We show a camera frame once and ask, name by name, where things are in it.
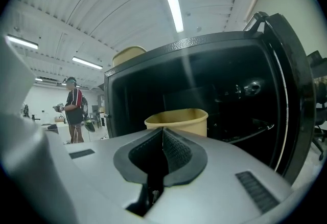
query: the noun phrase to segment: fluorescent light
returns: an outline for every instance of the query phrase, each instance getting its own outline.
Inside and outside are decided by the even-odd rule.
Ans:
[[[17,38],[17,37],[12,36],[12,35],[8,35],[7,38],[11,42],[18,43],[18,44],[21,44],[21,45],[24,45],[24,46],[28,46],[28,47],[36,49],[36,50],[39,48],[38,44],[32,43],[32,42],[27,41],[27,40],[22,39],[22,38]]]
[[[177,33],[184,31],[182,14],[180,13],[180,7],[178,0],[168,0],[170,10],[173,15],[175,28]]]
[[[91,66],[91,67],[96,68],[96,69],[100,69],[100,70],[102,69],[102,66],[93,64],[91,62],[85,61],[85,60],[80,59],[80,58],[77,58],[77,57],[73,57],[72,58],[72,61],[76,61],[76,62],[79,62],[79,63],[85,64],[85,65]]]

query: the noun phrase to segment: ceiling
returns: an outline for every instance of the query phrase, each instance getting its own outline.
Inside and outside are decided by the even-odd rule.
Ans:
[[[184,31],[176,33],[167,0],[11,0],[1,31],[39,45],[33,50],[13,44],[36,76],[58,82],[74,76],[92,89],[126,47],[149,51],[187,37],[241,30],[255,1],[179,0]],[[103,69],[77,64],[74,56]]]

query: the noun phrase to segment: white wall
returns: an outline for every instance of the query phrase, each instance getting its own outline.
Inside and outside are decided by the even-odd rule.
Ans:
[[[307,55],[318,50],[327,57],[327,25],[315,0],[257,0],[251,16],[258,11],[280,13],[291,24]]]
[[[84,97],[87,99],[89,111],[92,110],[92,105],[98,104],[99,93],[86,92],[83,90],[81,91]],[[59,103],[63,103],[65,105],[68,92],[69,91],[66,89],[32,86],[24,101],[29,107],[30,117],[32,117],[32,114],[35,114],[35,118],[43,120],[36,121],[38,123],[54,122],[54,117],[58,117],[61,114],[55,112],[52,107]]]

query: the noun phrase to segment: person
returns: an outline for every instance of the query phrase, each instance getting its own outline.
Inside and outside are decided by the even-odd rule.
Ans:
[[[71,134],[71,143],[84,142],[82,137],[81,123],[83,121],[82,92],[76,87],[76,79],[69,77],[66,80],[66,88],[69,90],[65,107],[60,111],[66,112],[69,132]]]

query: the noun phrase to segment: backpack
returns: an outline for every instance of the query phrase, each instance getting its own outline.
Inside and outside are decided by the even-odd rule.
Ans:
[[[88,114],[88,107],[87,107],[87,100],[84,97],[84,95],[82,95],[81,109],[83,112],[83,117],[86,118]]]

